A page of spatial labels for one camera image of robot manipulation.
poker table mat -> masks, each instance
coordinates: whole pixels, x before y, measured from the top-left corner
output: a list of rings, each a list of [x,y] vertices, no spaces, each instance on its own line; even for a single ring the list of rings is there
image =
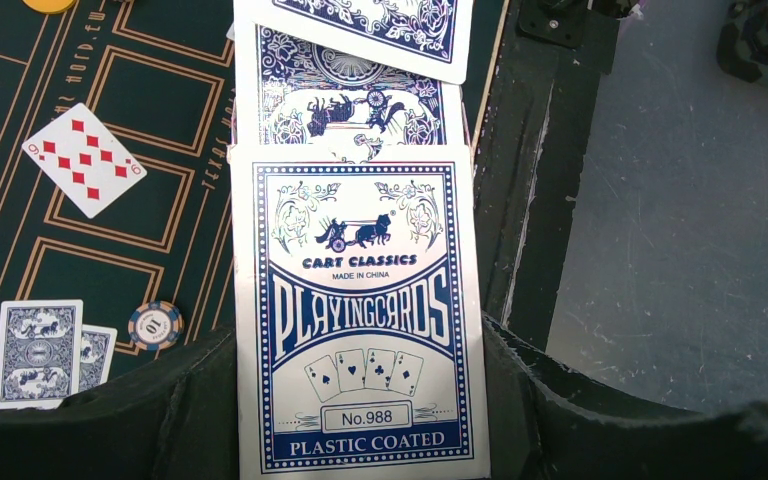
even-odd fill
[[[172,349],[234,321],[228,165],[230,1],[77,0],[43,15],[0,1],[0,304],[81,299],[116,328],[110,378],[163,356],[127,322],[152,300],[185,319]],[[148,175],[92,220],[22,142],[85,103]]]

dotted border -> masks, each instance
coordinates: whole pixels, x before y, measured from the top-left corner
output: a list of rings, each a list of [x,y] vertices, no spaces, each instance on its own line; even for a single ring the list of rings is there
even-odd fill
[[[299,166],[286,166],[282,164],[269,164],[270,166],[262,166],[263,164],[254,164],[256,167],[256,183],[257,183],[257,248],[258,255],[256,263],[256,271],[258,277],[258,291],[257,305],[260,306],[260,335],[262,353],[261,356],[263,363],[261,364],[260,373],[263,379],[263,388],[260,389],[260,400],[262,405],[261,410],[261,434],[263,436],[261,443],[261,462],[266,466],[268,472],[279,472],[284,468],[293,467],[306,467],[306,466],[322,466],[322,465],[345,465],[352,463],[374,463],[390,460],[405,460],[414,458],[434,458],[445,456],[471,456],[471,445],[469,438],[469,422],[468,417],[470,415],[469,409],[466,404],[466,390],[467,385],[464,380],[464,366],[463,366],[463,342],[461,336],[461,300],[460,300],[460,283],[459,283],[459,264],[457,254],[457,234],[455,229],[454,220],[454,197],[452,195],[452,167],[451,166],[351,166],[342,165],[334,167],[299,167]],[[352,455],[345,456],[343,458],[329,458],[320,460],[304,460],[304,461],[272,461],[272,415],[270,414],[271,395],[270,395],[270,380],[271,377],[271,364],[269,362],[269,329],[267,328],[267,305],[268,288],[266,285],[266,257],[268,254],[268,242],[266,232],[266,194],[264,193],[266,177],[270,174],[310,174],[310,175],[349,175],[349,174],[402,174],[410,175],[413,173],[438,173],[445,175],[444,184],[446,187],[445,192],[445,205],[446,205],[446,230],[447,230],[447,242],[446,250],[449,257],[449,274],[452,280],[452,311],[454,312],[454,324],[455,324],[455,356],[458,365],[458,398],[460,404],[460,417],[458,417],[458,425],[462,433],[461,445],[459,449],[438,449],[428,450],[422,452],[411,453],[394,453],[385,455]]]

blue border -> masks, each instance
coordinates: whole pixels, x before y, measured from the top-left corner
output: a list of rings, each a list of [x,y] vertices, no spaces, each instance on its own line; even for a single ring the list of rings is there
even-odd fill
[[[308,18],[313,19],[313,20],[317,20],[317,21],[322,22],[322,23],[327,23],[327,24],[329,24],[329,25],[331,25],[333,27],[339,28],[340,30],[343,30],[343,31],[346,31],[346,32],[355,33],[355,34],[358,34],[358,35],[360,35],[360,36],[362,36],[364,38],[368,38],[370,40],[376,40],[376,41],[381,42],[383,44],[390,45],[392,47],[396,47],[399,50],[404,50],[406,52],[410,52],[410,53],[413,53],[413,54],[416,54],[416,55],[421,55],[423,57],[430,58],[432,60],[436,60],[436,61],[441,62],[441,63],[452,64],[452,62],[455,59],[455,56],[454,56],[454,50],[455,50],[455,27],[457,26],[457,23],[458,23],[457,22],[457,19],[458,19],[458,0],[454,0],[452,2],[452,11],[453,11],[453,14],[452,14],[452,25],[449,27],[449,31],[446,32],[446,36],[449,37],[449,48],[448,48],[448,50],[440,50],[440,54],[439,55],[432,55],[432,54],[430,54],[427,51],[423,52],[423,51],[418,50],[418,49],[408,48],[407,46],[402,45],[402,44],[400,44],[400,43],[398,43],[396,41],[387,39],[387,37],[380,37],[380,36],[375,35],[375,34],[370,35],[370,34],[366,33],[366,31],[364,30],[363,27],[361,27],[361,28],[351,28],[351,27],[346,26],[345,23],[334,22],[332,20],[328,20],[327,18],[320,17],[316,13],[311,13],[310,11],[305,10],[304,5],[295,6],[295,5],[292,5],[292,4],[284,3],[281,0],[272,0],[272,4],[274,6],[276,6],[276,7],[278,7],[278,8],[282,8],[284,10],[291,11],[291,12],[293,12],[295,14],[303,15],[305,17],[308,17]],[[382,32],[382,35],[383,35],[384,33],[386,33],[386,30],[382,29],[381,32]],[[449,58],[443,57],[443,55],[442,55],[443,52],[445,52],[447,55],[449,55]]]
[[[455,189],[455,168],[454,162],[441,162],[441,163],[423,163],[423,162],[403,162],[399,166],[352,166],[345,164],[329,164],[329,165],[317,165],[317,166],[299,166],[298,163],[252,163],[252,173],[255,183],[257,184],[257,203],[254,205],[254,219],[255,219],[255,275],[258,278],[257,291],[259,294],[256,296],[255,309],[259,312],[258,322],[255,330],[255,337],[258,339],[257,345],[264,345],[261,347],[261,354],[259,358],[263,360],[260,368],[258,368],[258,388],[259,388],[259,435],[260,441],[260,464],[261,473],[285,473],[301,470],[313,470],[313,469],[330,469],[330,468],[357,468],[364,465],[377,465],[381,463],[385,464],[404,464],[404,463],[421,463],[428,461],[442,461],[442,460],[466,460],[472,459],[475,456],[475,451],[472,448],[472,409],[469,402],[469,374],[468,368],[464,365],[468,365],[467,352],[463,348],[464,333],[461,326],[461,290],[460,281],[463,278],[462,268],[460,264],[460,235],[457,234],[458,230],[458,216],[456,214],[455,205],[457,204],[457,193]],[[404,176],[429,176],[429,175],[442,175],[443,184],[445,187],[444,192],[444,212],[446,220],[446,255],[449,257],[449,275],[452,282],[452,322],[454,323],[454,342],[455,342],[455,365],[457,376],[457,390],[460,405],[460,416],[457,419],[461,434],[461,448],[439,448],[439,449],[426,449],[423,451],[415,451],[411,453],[394,453],[394,454],[382,454],[382,455],[344,455],[341,458],[322,458],[322,459],[307,459],[304,461],[278,461],[272,460],[271,444],[274,440],[274,431],[271,428],[271,389],[270,379],[272,378],[272,342],[270,338],[270,329],[268,328],[269,314],[268,299],[270,294],[270,286],[267,285],[267,265],[269,263],[269,242],[268,242],[268,228],[267,228],[267,212],[268,202],[265,192],[265,184],[267,177],[270,176],[287,176],[287,175],[299,175],[307,174],[311,176],[319,175],[351,175],[356,176],[371,176],[371,175],[404,175]]]

playing card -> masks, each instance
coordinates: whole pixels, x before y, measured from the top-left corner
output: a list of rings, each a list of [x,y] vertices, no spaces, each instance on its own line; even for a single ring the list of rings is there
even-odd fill
[[[399,352],[396,354],[396,363],[393,365],[393,374],[387,387],[394,392],[412,397],[416,393],[421,372],[421,358],[409,353]]]
[[[235,0],[254,23],[453,84],[466,78],[471,0]]]
[[[83,103],[34,134],[22,149],[88,218],[146,175]]]
[[[83,392],[107,381],[113,349],[116,346],[116,329],[84,325],[81,329],[81,371],[78,391]]]
[[[243,477],[487,478],[469,148],[228,158]],[[352,351],[365,388],[341,392]]]
[[[81,300],[3,302],[0,409],[56,408],[78,391]]]
[[[387,390],[390,374],[393,372],[393,363],[396,361],[396,352],[392,350],[369,349],[369,360],[366,362],[365,388],[375,390]]]
[[[463,142],[457,85],[236,23],[240,142],[317,144],[367,162],[390,145]]]
[[[363,350],[346,350],[334,354],[337,359],[337,376],[340,379],[340,391],[351,392],[363,388],[363,377],[366,369]]]
[[[316,396],[319,397],[320,402],[325,403],[340,394],[337,368],[330,355],[306,365],[305,373],[313,389],[316,390]]]

black metal bracket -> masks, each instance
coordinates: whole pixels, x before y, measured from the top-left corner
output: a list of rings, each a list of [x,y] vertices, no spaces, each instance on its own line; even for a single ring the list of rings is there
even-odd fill
[[[531,37],[567,48],[584,38],[588,0],[522,0],[520,30]]]

